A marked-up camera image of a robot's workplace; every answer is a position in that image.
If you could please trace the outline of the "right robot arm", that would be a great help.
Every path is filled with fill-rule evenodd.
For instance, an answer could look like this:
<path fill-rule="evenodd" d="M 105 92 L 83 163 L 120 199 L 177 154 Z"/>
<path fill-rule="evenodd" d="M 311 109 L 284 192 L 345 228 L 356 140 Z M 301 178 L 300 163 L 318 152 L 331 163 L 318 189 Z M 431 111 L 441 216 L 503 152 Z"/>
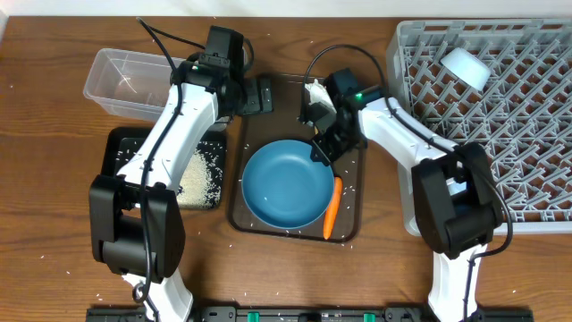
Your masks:
<path fill-rule="evenodd" d="M 431 312 L 440 321 L 469 320 L 477 270 L 504 250 L 488 245 L 508 214 L 484 148 L 440 137 L 378 86 L 307 82 L 300 119 L 314 126 L 312 154 L 326 165 L 370 140 L 405 168 L 416 225 L 433 252 Z"/>

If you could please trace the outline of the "small light blue bowl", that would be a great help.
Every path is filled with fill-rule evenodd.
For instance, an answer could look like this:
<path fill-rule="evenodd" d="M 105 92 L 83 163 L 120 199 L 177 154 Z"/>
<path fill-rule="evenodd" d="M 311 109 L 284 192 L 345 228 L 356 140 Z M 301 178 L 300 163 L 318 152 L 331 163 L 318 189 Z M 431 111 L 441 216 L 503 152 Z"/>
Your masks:
<path fill-rule="evenodd" d="M 470 87 L 482 91 L 491 76 L 485 63 L 470 54 L 466 49 L 457 47 L 441 59 L 442 65 Z"/>

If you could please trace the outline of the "large dark blue plate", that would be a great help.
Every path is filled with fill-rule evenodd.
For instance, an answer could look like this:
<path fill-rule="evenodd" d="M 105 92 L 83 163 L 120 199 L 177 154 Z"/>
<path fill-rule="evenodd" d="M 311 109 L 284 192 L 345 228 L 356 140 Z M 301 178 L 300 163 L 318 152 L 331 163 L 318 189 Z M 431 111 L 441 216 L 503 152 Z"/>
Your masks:
<path fill-rule="evenodd" d="M 313 161 L 311 150 L 301 140 L 277 140 L 252 155 L 241 177 L 241 191 L 255 217 L 290 230 L 324 215 L 334 191 L 334 173 L 329 165 Z"/>

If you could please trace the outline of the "white rice pile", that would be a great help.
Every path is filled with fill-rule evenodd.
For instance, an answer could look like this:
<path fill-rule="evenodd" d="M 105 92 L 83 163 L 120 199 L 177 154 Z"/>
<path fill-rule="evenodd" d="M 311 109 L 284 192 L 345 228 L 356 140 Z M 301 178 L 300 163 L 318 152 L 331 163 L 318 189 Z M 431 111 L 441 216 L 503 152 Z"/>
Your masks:
<path fill-rule="evenodd" d="M 201 140 L 182 175 L 177 201 L 183 209 L 212 209 L 221 201 L 225 138 Z"/>

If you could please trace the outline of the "white napkin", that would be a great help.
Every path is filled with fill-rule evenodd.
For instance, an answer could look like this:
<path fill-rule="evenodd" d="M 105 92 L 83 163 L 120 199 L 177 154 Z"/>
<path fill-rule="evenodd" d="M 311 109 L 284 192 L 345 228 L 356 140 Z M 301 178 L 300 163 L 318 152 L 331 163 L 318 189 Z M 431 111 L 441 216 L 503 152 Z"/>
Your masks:
<path fill-rule="evenodd" d="M 310 104 L 322 104 L 331 113 L 336 114 L 337 111 L 334 104 L 327 92 L 327 89 L 318 80 L 314 80 L 312 83 L 305 84 L 305 90 L 309 94 Z"/>

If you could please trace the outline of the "orange carrot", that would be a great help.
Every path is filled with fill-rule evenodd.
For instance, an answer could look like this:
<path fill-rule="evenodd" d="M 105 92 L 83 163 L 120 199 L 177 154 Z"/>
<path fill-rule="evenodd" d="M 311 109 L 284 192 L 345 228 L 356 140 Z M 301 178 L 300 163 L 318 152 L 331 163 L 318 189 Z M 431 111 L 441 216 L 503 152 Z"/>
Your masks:
<path fill-rule="evenodd" d="M 332 199 L 324 213 L 323 237 L 325 240 L 329 240 L 332 236 L 333 227 L 336 222 L 336 217 L 341 203 L 342 193 L 343 181 L 339 176 L 336 176 L 334 178 L 334 190 Z"/>

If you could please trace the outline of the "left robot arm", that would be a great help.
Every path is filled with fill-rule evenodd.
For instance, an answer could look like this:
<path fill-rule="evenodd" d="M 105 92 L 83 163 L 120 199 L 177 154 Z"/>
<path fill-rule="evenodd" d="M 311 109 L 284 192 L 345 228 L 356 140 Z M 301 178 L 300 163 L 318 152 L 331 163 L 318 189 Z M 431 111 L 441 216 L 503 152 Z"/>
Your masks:
<path fill-rule="evenodd" d="M 116 174 L 99 174 L 88 193 L 92 253 L 132 287 L 154 321 L 185 321 L 193 295 L 179 271 L 185 230 L 176 195 L 206 132 L 226 116 L 265 111 L 270 88 L 242 64 L 183 61 L 171 73 L 163 112 Z"/>

